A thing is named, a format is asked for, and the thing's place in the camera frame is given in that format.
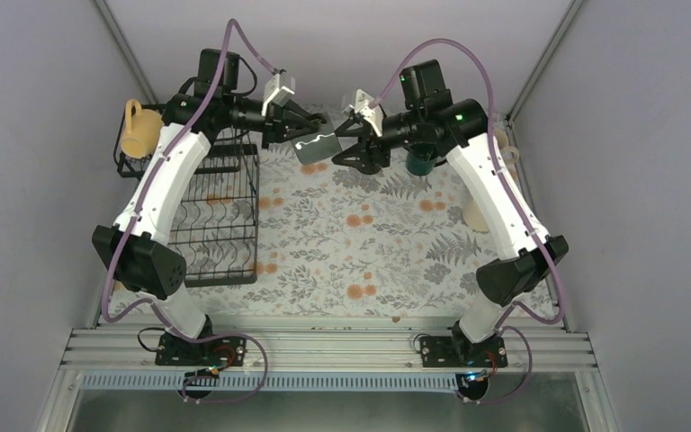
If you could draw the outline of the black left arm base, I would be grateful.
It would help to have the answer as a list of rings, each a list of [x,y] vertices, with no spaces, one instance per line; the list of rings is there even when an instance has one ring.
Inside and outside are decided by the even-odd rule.
[[[193,344],[165,333],[159,339],[154,362],[158,366],[242,366],[246,351],[245,337],[222,337]]]

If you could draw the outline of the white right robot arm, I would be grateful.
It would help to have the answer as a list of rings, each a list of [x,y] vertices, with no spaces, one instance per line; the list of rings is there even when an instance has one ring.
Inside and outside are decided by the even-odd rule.
[[[405,112],[384,116],[377,100],[361,89],[343,98],[348,114],[338,137],[357,142],[333,156],[333,163],[365,175],[389,164],[393,149],[428,149],[462,179],[494,239],[497,257],[475,278],[482,294],[453,325],[451,352],[473,366],[516,303],[531,292],[569,250],[531,211],[489,130],[489,117],[473,99],[453,101],[439,63],[428,60],[399,72]]]

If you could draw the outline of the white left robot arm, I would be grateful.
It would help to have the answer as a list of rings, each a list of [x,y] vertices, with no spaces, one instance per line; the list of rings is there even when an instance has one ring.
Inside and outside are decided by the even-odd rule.
[[[165,107],[146,171],[110,226],[95,228],[92,242],[107,269],[101,313],[114,323],[147,304],[167,333],[180,338],[178,351],[194,365],[214,352],[208,317],[185,284],[187,264],[167,243],[175,213],[193,174],[227,128],[255,131],[262,145],[284,143],[329,124],[322,113],[292,100],[294,79],[273,69],[262,100],[236,93],[243,58],[227,49],[203,49],[198,73]]]

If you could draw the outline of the cream white ribbed mug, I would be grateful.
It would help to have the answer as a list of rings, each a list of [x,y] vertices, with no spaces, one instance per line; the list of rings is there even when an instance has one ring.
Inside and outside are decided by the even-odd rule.
[[[471,195],[467,197],[462,207],[462,219],[472,230],[483,233],[490,232],[489,224],[486,222],[478,203]]]

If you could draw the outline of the yellow mug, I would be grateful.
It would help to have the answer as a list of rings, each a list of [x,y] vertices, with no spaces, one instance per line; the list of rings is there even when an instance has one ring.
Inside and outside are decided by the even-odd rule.
[[[124,108],[120,137],[122,152],[135,159],[152,155],[157,148],[163,124],[158,111],[144,108],[137,99],[128,100]]]

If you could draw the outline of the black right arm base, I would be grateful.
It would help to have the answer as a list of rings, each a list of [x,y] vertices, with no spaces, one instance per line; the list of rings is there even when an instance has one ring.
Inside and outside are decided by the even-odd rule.
[[[504,339],[491,336],[473,344],[464,337],[417,335],[415,349],[427,368],[491,368],[507,367]]]

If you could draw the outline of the dark green mug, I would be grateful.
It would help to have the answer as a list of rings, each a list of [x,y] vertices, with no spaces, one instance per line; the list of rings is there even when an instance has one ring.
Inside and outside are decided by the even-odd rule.
[[[439,155],[434,145],[417,144],[408,148],[405,166],[414,176],[427,176],[445,163],[445,158]]]

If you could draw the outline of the grey-green mug black handle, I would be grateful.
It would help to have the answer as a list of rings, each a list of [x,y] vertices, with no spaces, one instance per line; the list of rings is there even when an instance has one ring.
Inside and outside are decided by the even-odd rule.
[[[308,166],[330,159],[343,148],[327,113],[318,112],[313,119],[316,130],[291,140],[292,149],[302,165]]]

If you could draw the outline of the floral cream mug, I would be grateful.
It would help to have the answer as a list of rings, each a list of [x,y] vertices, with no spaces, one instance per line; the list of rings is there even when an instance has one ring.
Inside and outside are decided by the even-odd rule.
[[[515,146],[510,144],[509,137],[505,130],[495,128],[493,130],[493,136],[496,140],[499,154],[503,158],[503,161],[505,162],[508,171],[511,175],[517,176],[516,164],[520,159],[519,150]]]

